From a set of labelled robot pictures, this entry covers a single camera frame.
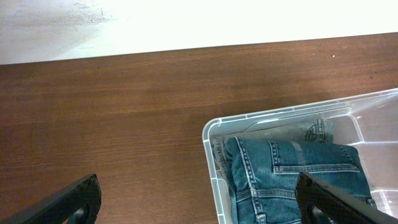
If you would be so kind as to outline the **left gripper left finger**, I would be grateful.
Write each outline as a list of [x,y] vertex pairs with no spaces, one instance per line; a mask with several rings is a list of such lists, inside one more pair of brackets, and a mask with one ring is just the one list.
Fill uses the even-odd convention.
[[1,223],[94,224],[100,207],[100,183],[96,174],[88,174]]

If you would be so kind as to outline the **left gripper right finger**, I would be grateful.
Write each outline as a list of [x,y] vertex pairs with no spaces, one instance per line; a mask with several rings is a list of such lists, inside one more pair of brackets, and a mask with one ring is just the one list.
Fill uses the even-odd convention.
[[298,175],[295,197],[302,223],[397,223],[396,218],[307,172]]

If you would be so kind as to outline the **dark blue jeans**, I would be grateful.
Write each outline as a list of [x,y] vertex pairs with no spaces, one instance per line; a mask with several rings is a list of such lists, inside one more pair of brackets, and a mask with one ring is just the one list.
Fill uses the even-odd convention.
[[300,223],[295,199],[300,172],[376,206],[358,151],[351,146],[234,136],[226,143],[226,165],[235,223]]

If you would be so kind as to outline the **light blue jeans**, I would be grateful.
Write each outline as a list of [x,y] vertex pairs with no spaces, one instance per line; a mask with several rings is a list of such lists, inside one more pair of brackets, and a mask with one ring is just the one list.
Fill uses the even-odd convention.
[[214,151],[215,164],[218,173],[227,176],[226,142],[229,138],[237,136],[248,139],[271,139],[286,141],[308,142],[333,142],[334,124],[326,119],[313,119],[301,123],[288,124],[270,129],[250,131],[246,133],[234,133],[215,136],[210,139],[210,146]]

